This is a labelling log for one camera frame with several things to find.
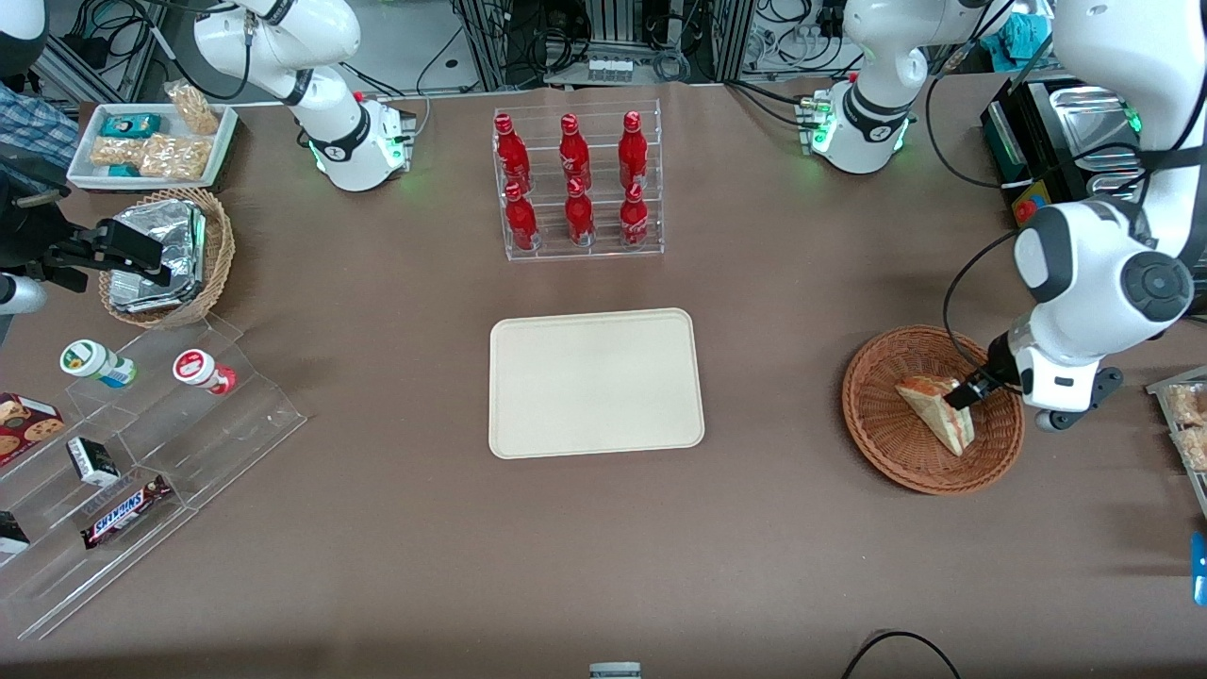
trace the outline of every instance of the person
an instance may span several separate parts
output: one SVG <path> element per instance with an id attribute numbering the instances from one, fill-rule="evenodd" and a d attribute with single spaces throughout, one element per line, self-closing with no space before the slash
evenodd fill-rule
<path id="1" fill-rule="evenodd" d="M 0 83 L 0 144 L 33 153 L 66 170 L 75 156 L 80 127 L 51 104 L 27 96 Z M 11 176 L 37 191 L 46 183 L 5 168 Z"/>

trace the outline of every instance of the round wicker basket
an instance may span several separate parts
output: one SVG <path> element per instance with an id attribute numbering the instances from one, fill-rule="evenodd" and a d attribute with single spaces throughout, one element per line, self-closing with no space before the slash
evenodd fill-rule
<path id="1" fill-rule="evenodd" d="M 969 356 L 985 361 L 972 339 L 957 338 Z M 972 406 L 975 439 L 957 457 L 896 390 L 914 375 L 963 380 L 970 371 L 941 328 L 911 324 L 873 338 L 842 379 L 842 416 L 856 446 L 885 476 L 922 493 L 956 496 L 993 484 L 1022 450 L 1022 405 L 1013 394 L 999 390 Z"/>
<path id="2" fill-rule="evenodd" d="M 100 303 L 105 310 L 117 320 L 138 324 L 139 327 L 175 327 L 205 317 L 205 314 L 218 300 L 218 294 L 226 287 L 227 276 L 231 274 L 231 261 L 234 258 L 234 233 L 231 229 L 231 219 L 222 209 L 222 203 L 212 193 L 203 188 L 168 188 L 154 193 L 138 201 L 139 205 L 177 198 L 192 200 L 205 213 L 205 287 L 193 300 L 177 308 L 156 309 L 136 314 L 124 314 L 113 308 L 109 300 L 109 283 L 112 279 L 109 271 L 101 271 Z"/>

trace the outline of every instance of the yogurt bottle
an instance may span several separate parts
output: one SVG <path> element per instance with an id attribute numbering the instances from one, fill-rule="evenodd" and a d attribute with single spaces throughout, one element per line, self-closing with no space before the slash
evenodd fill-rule
<path id="1" fill-rule="evenodd" d="M 68 345 L 59 357 L 59 367 L 72 377 L 95 380 L 113 390 L 134 382 L 139 374 L 134 362 L 118 357 L 92 339 L 76 339 Z"/>
<path id="2" fill-rule="evenodd" d="M 215 362 L 214 357 L 200 350 L 188 350 L 176 357 L 171 374 L 185 385 L 205 390 L 217 397 L 234 390 L 238 381 L 229 367 Z"/>

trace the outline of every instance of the table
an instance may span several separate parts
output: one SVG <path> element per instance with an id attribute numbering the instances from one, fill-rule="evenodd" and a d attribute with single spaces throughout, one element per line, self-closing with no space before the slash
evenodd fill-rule
<path id="1" fill-rule="evenodd" d="M 935 95 L 940 144 L 972 174 L 991 176 L 975 125 L 999 83 L 950 77 Z M 508 263 L 492 109 L 649 96 L 666 128 L 666 254 Z M 881 330 L 939 322 L 951 275 L 1008 222 L 996 192 L 939 166 L 921 127 L 884 171 L 850 176 L 719 86 L 441 99 L 414 171 L 349 194 L 293 145 L 287 111 L 241 115 L 249 145 L 220 194 L 238 253 L 217 311 L 313 420 L 46 642 L 4 642 L 5 679 L 518 679 L 607 660 L 651 678 L 838 677 L 881 628 L 926 634 L 966 677 L 1207 668 L 1188 591 L 1199 508 L 1142 390 L 1205 363 L 1201 328 L 1118 357 L 1120 393 L 1066 434 L 1028 425 L 1019 463 L 974 496 L 899 488 L 847 437 L 846 362 Z M 132 201 L 77 192 L 64 211 L 92 222 Z M 700 446 L 490 455 L 495 322 L 657 306 L 695 321 Z M 987 343 L 1027 306 L 1001 251 L 952 316 Z M 94 291 L 53 291 L 13 323 L 5 387 L 56 394 L 71 339 L 134 334 Z M 944 673 L 909 640 L 862 665 Z"/>

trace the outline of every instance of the snickers bar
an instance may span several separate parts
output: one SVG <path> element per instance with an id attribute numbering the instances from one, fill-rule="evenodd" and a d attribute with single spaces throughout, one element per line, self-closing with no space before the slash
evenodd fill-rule
<path id="1" fill-rule="evenodd" d="M 146 486 L 139 488 L 136 493 L 126 499 L 122 504 L 113 508 L 112 511 L 100 517 L 100 521 L 94 523 L 92 528 L 87 528 L 80 532 L 83 537 L 84 549 L 93 549 L 100 545 L 105 540 L 109 540 L 115 534 L 117 534 L 123 528 L 134 523 L 139 516 L 146 514 L 152 505 L 154 505 L 161 498 L 165 498 L 171 494 L 171 487 L 164 482 L 163 476 L 156 476 L 154 481 L 148 482 Z"/>
<path id="2" fill-rule="evenodd" d="M 0 554 L 19 555 L 29 548 L 29 538 L 17 526 L 12 513 L 0 511 Z"/>
<path id="3" fill-rule="evenodd" d="M 122 478 L 109 457 L 109 451 L 95 441 L 76 437 L 68 441 L 68 452 L 71 453 L 71 464 L 76 468 L 80 481 L 84 484 L 104 488 Z"/>

